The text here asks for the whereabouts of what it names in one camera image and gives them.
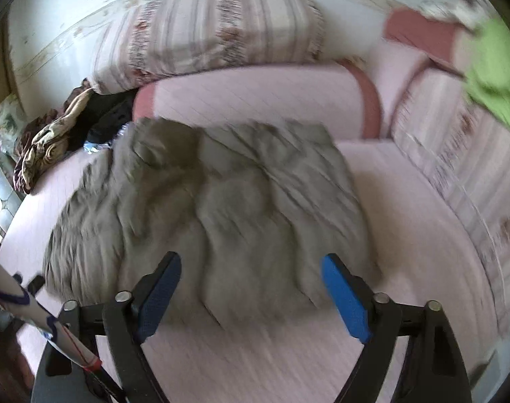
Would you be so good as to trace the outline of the grey-brown padded winter coat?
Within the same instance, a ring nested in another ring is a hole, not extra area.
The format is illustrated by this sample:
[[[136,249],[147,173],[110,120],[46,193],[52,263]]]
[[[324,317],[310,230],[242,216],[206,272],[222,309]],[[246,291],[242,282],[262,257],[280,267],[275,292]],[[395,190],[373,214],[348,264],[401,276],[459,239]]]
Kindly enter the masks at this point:
[[[105,302],[181,260],[169,317],[274,321],[326,308],[321,261],[380,280],[349,166],[318,123],[189,127],[142,119],[95,156],[56,222],[47,290]]]

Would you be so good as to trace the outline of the pile of crumpled clothes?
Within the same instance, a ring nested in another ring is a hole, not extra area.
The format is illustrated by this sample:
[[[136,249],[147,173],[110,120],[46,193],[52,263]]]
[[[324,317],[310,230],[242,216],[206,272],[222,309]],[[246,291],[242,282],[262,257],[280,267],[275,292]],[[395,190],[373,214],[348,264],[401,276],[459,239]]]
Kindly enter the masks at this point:
[[[15,147],[16,191],[29,194],[39,177],[66,155],[86,146],[102,148],[132,120],[136,90],[101,95],[88,80],[73,89],[61,111],[50,110],[29,123]]]

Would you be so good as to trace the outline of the striped floral pillow right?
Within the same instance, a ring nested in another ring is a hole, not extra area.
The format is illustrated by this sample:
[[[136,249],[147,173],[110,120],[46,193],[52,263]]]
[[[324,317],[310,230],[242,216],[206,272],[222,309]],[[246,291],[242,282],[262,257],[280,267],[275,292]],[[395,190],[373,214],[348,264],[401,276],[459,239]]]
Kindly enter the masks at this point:
[[[396,107],[391,137],[456,214],[510,333],[510,130],[467,99],[461,78],[427,68]]]

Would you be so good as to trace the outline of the striped floral pillow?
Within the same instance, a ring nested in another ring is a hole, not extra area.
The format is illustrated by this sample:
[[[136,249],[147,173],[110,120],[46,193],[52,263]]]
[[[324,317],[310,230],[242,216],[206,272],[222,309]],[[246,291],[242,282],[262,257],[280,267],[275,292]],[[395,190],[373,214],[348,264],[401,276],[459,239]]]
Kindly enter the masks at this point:
[[[391,137],[456,214],[510,333],[510,130],[467,99],[461,78],[427,68],[396,107]]]
[[[220,68],[315,62],[324,40],[313,0],[150,0],[105,27],[88,80],[110,95]]]

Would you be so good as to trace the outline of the pink bolster cushion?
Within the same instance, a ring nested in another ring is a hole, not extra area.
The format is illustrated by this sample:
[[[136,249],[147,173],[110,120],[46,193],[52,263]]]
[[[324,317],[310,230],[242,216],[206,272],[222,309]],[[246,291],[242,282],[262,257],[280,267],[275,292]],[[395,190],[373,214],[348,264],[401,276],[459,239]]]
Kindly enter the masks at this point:
[[[162,79],[138,90],[133,118],[188,125],[284,119],[323,124],[336,141],[380,137],[382,108],[349,61],[227,68]]]

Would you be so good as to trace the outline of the floral side pillow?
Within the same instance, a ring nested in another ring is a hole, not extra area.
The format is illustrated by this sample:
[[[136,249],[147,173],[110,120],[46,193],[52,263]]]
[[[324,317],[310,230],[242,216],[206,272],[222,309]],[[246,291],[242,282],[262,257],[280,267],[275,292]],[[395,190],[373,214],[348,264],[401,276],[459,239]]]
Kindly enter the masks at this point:
[[[26,115],[17,96],[10,94],[0,103],[0,239],[25,199],[25,195],[14,188],[13,175],[19,158],[16,143],[26,125]]]

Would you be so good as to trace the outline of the green cloth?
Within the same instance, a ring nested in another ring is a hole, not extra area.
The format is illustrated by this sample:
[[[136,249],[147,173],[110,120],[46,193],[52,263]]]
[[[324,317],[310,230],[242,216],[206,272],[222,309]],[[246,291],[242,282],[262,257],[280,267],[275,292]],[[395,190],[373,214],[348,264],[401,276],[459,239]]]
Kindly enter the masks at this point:
[[[501,18],[482,25],[465,77],[469,99],[510,129],[510,30]]]

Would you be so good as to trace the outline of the pink corner cushion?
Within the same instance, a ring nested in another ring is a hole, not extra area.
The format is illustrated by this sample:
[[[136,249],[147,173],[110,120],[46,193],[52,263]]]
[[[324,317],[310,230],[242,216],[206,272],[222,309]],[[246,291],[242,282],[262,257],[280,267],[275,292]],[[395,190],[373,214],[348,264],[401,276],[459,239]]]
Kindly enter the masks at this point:
[[[471,65],[474,39],[462,24],[431,20],[413,9],[389,14],[365,69],[378,91],[383,137],[389,135],[393,113],[411,81],[432,66],[463,75]]]

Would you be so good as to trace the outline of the striped floral pillow back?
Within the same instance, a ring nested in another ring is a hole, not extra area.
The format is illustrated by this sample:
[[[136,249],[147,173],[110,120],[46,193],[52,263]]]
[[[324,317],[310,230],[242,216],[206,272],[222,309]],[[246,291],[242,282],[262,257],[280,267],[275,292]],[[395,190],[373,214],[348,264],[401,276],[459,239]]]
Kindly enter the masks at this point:
[[[324,40],[313,0],[150,0],[105,27],[88,80],[110,95],[220,68],[315,62]]]

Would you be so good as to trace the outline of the white floral cloth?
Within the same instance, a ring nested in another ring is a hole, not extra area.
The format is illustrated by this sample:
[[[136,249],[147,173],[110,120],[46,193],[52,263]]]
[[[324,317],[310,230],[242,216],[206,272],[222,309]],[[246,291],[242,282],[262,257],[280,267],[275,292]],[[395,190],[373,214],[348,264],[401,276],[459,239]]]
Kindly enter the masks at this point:
[[[470,31],[498,15],[489,0],[423,1],[419,12],[430,20],[461,24]]]

